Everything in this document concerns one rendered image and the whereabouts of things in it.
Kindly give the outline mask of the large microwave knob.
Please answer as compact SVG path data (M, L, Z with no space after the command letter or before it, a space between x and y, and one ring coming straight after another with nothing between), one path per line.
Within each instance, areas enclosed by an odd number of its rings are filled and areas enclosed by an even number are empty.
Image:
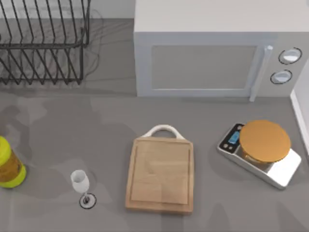
M302 51L299 48L284 50L280 53L278 59L281 64L289 65L296 63L302 57Z

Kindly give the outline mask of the pale microwave oven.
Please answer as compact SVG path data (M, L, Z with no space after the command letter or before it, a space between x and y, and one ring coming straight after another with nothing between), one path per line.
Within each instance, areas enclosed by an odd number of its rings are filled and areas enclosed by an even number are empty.
M257 97L288 97L309 61L309 0L136 0L137 95L249 99L267 45ZM281 64L294 47L301 59ZM283 70L291 80L273 84Z

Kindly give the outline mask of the white wine glass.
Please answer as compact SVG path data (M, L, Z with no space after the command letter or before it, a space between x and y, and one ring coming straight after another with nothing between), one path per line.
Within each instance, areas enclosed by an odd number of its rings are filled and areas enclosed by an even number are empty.
M75 170L70 175L70 180L73 189L81 194L79 199L79 205L83 209L92 209L96 203L97 199L93 193L89 192L90 182L89 178L84 170Z

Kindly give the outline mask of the yellow-green bottle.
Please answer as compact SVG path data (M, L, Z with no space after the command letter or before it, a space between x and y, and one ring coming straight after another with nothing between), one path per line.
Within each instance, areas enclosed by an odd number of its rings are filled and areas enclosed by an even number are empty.
M26 167L12 150L9 142L0 136L0 187L12 189L23 183Z

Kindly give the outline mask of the silver kitchen scale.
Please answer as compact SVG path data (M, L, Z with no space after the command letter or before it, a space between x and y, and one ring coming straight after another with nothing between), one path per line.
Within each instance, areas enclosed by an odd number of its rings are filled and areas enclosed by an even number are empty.
M276 187L286 189L302 158L281 125L265 120L236 123L217 146L227 159Z

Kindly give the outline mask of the wooden cutting board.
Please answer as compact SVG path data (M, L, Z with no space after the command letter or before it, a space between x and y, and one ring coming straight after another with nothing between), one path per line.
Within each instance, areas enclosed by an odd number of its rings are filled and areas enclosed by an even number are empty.
M173 126L157 125L132 145L125 206L190 214L194 205L194 148Z

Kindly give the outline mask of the small microwave knob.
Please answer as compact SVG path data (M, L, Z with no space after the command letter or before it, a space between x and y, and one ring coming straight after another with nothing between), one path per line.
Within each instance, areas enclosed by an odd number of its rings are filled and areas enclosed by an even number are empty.
M273 84L280 85L289 82L292 77L293 74L289 70L283 70L273 73L270 77L270 80Z

